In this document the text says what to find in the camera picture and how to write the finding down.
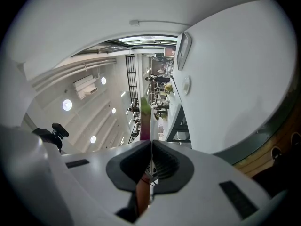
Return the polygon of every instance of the white counter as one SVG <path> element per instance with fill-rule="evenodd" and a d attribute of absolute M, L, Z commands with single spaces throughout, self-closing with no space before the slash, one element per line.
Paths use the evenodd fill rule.
<path fill-rule="evenodd" d="M 192 148 L 215 153 L 233 146 L 278 109 L 296 65 L 296 40 L 287 18 L 271 0 L 241 4 L 187 30 L 192 45 L 174 81 Z M 190 76 L 190 91 L 181 89 Z"/>
<path fill-rule="evenodd" d="M 164 140 L 167 141 L 172 128 L 174 127 L 174 123 L 178 117 L 180 108 L 182 106 L 182 102 L 177 90 L 177 87 L 174 83 L 173 79 L 170 79 L 170 83 L 173 86 L 174 92 L 170 93 L 167 96 L 167 101 L 169 101 L 169 109 L 168 109 L 168 120 L 167 123 L 164 123 Z"/>

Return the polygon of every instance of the ventilation duct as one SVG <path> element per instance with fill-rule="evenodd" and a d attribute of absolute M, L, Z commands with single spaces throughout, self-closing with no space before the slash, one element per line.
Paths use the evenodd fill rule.
<path fill-rule="evenodd" d="M 76 94 L 81 100 L 85 98 L 86 95 L 92 95 L 98 90 L 95 86 L 95 82 L 96 79 L 93 78 L 93 75 L 89 75 L 73 83 L 73 86 L 76 90 Z"/>

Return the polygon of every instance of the round ceiling light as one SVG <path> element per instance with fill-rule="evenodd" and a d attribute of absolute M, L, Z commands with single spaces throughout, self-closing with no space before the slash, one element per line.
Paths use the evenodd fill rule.
<path fill-rule="evenodd" d="M 91 143 L 95 143 L 95 141 L 96 141 L 96 136 L 91 136 L 90 142 L 91 142 Z"/>
<path fill-rule="evenodd" d="M 100 79 L 100 82 L 101 82 L 103 85 L 105 85 L 105 84 L 106 84 L 106 82 L 107 82 L 107 80 L 106 80 L 106 78 L 105 78 L 105 77 L 102 77 L 102 78 Z"/>
<path fill-rule="evenodd" d="M 64 100 L 63 109 L 66 110 L 66 111 L 69 111 L 69 110 L 71 110 L 71 108 L 72 108 L 71 100 Z"/>

